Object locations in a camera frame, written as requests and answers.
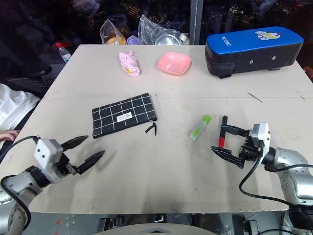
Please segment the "person's hand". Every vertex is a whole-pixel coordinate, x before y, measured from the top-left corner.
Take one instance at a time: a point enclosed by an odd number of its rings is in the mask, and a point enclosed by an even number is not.
[[[20,130],[0,130],[0,141],[14,141]]]

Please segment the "folded pink umbrella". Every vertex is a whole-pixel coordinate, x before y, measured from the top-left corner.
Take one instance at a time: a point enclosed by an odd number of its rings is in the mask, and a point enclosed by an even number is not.
[[[128,54],[125,52],[120,52],[118,57],[123,70],[125,70],[130,76],[137,77],[140,74],[140,69],[137,65],[137,61],[132,50]]]

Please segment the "sticker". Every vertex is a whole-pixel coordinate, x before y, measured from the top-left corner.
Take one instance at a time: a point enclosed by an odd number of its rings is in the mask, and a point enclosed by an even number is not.
[[[126,114],[117,116],[117,117],[116,117],[116,121],[117,121],[117,122],[121,122],[121,121],[130,119],[130,118],[132,118],[132,117],[133,117],[133,116],[132,116],[132,112],[129,112],[129,113],[126,113]]]
[[[255,32],[258,35],[258,38],[261,40],[277,39],[280,38],[280,33],[267,33],[264,31]]]

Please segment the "black chair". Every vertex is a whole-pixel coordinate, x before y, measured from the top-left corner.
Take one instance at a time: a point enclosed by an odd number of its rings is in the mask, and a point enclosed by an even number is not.
[[[16,91],[30,92],[39,98],[43,98],[48,90],[42,76],[47,75],[51,70],[52,67],[49,65],[18,65],[11,59],[0,56],[0,83]],[[39,91],[20,86],[10,81],[10,78],[28,78]]]

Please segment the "small wire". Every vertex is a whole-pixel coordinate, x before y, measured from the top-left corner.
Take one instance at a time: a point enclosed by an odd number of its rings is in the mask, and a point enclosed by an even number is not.
[[[313,221],[311,220],[311,218],[310,218],[307,214],[304,213],[304,211],[301,209],[301,207],[298,207],[298,208],[297,208],[297,211],[298,211],[299,213],[301,213],[301,214],[305,217],[305,219],[307,220],[307,222],[310,224],[311,228],[313,228]]]
[[[267,196],[261,196],[261,195],[256,195],[256,194],[252,194],[249,192],[246,192],[242,189],[243,184],[246,182],[246,180],[253,174],[253,172],[256,170],[256,168],[258,167],[259,163],[260,163],[261,157],[258,157],[257,160],[255,161],[253,167],[251,168],[251,170],[247,173],[247,175],[241,180],[240,184],[239,184],[239,190],[250,197],[254,197],[254,198],[260,198],[260,199],[267,199],[267,200],[272,200],[272,201],[276,201],[276,202],[280,202],[280,203],[284,203],[290,207],[295,207],[294,204],[287,202],[285,200],[279,199],[279,198],[275,198],[275,197],[267,197]]]
[[[290,166],[287,166],[287,167],[278,169],[277,171],[289,170],[289,169],[296,168],[296,167],[309,167],[309,168],[313,168],[313,165],[309,165],[309,164],[290,165]]]
[[[282,214],[280,216],[280,227],[281,228],[284,226],[285,213],[286,213],[286,211],[282,211]]]
[[[252,215],[250,215],[248,218],[245,218],[245,220],[250,219],[251,217],[253,217],[257,212],[253,213]],[[233,228],[237,227],[238,225],[242,224],[242,222],[238,222],[238,224],[233,224],[232,227],[228,227],[228,229],[226,230],[226,232],[232,230]]]
[[[189,224],[192,226],[192,215],[191,215],[191,214],[188,214],[188,215],[187,215],[187,219],[188,219]]]
[[[285,229],[268,229],[268,230],[264,230],[262,232],[259,232],[257,235],[266,234],[266,233],[269,233],[269,232],[278,232],[278,231],[292,234],[291,231],[288,231],[288,230],[285,230]]]
[[[0,164],[2,162],[2,160],[4,159],[5,155],[8,153],[8,151],[13,148],[15,145],[19,144],[20,142],[27,140],[27,139],[33,139],[34,141],[37,142],[37,140],[39,139],[39,137],[37,136],[27,136],[25,138],[22,138],[18,141],[16,141],[15,143],[13,143],[11,146],[9,146],[1,155],[0,155]]]
[[[28,209],[28,207],[24,204],[24,202],[21,201],[21,199],[19,199],[14,193],[12,193],[7,187],[6,185],[4,184],[4,181],[7,180],[8,178],[11,178],[11,177],[14,177],[15,175],[8,175],[8,176],[5,176],[1,179],[1,182],[0,182],[0,186],[2,187],[2,189],[7,193],[9,194],[9,196],[14,199],[22,208],[23,210],[25,211],[26,215],[27,215],[27,222],[26,224],[24,225],[24,230],[28,227],[29,223],[30,223],[30,220],[31,220],[31,214],[30,214],[30,211]]]

